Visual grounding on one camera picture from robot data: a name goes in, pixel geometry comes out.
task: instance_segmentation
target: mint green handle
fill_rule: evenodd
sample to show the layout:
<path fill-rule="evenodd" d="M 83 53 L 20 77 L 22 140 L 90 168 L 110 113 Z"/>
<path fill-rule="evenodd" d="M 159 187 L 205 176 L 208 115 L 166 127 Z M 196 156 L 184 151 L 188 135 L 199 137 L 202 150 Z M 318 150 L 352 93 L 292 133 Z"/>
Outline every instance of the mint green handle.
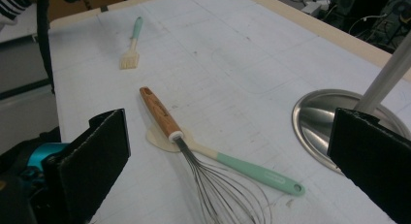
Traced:
<path fill-rule="evenodd" d="M 140 30 L 142 30 L 142 18 L 138 17 L 136 23 L 134 24 L 133 38 L 138 39 L 140 35 Z"/>
<path fill-rule="evenodd" d="M 305 189 L 301 184 L 272 170 L 233 158 L 223 153 L 217 154 L 217 161 L 246 176 L 254 178 L 267 186 L 283 192 L 295 196 L 301 196 L 305 193 Z"/>

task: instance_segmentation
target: whisk handle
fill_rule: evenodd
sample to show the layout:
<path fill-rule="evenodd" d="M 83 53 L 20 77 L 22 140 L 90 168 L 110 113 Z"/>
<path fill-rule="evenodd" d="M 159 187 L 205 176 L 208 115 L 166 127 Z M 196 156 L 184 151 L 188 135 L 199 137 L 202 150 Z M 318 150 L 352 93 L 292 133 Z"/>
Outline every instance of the whisk handle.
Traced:
<path fill-rule="evenodd" d="M 169 141 L 173 143 L 175 138 L 182 138 L 183 134 L 181 129 L 150 88 L 146 86 L 142 87 L 140 88 L 140 93 L 145 105 Z"/>
<path fill-rule="evenodd" d="M 305 193 L 304 187 L 296 181 L 285 177 L 275 171 L 261 166 L 239 160 L 229 155 L 218 153 L 217 161 L 255 180 L 278 189 L 280 191 L 301 196 Z"/>

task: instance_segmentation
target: wooden spatula handle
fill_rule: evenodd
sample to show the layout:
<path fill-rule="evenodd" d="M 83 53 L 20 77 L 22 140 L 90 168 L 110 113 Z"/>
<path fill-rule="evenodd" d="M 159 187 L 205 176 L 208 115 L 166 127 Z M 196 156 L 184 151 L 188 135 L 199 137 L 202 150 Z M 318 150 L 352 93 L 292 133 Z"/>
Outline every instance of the wooden spatula handle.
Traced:
<path fill-rule="evenodd" d="M 154 116 L 163 133 L 169 138 L 169 141 L 173 143 L 175 138 L 182 138 L 181 129 L 150 88 L 142 87 L 140 88 L 140 93 L 145 105 Z"/>

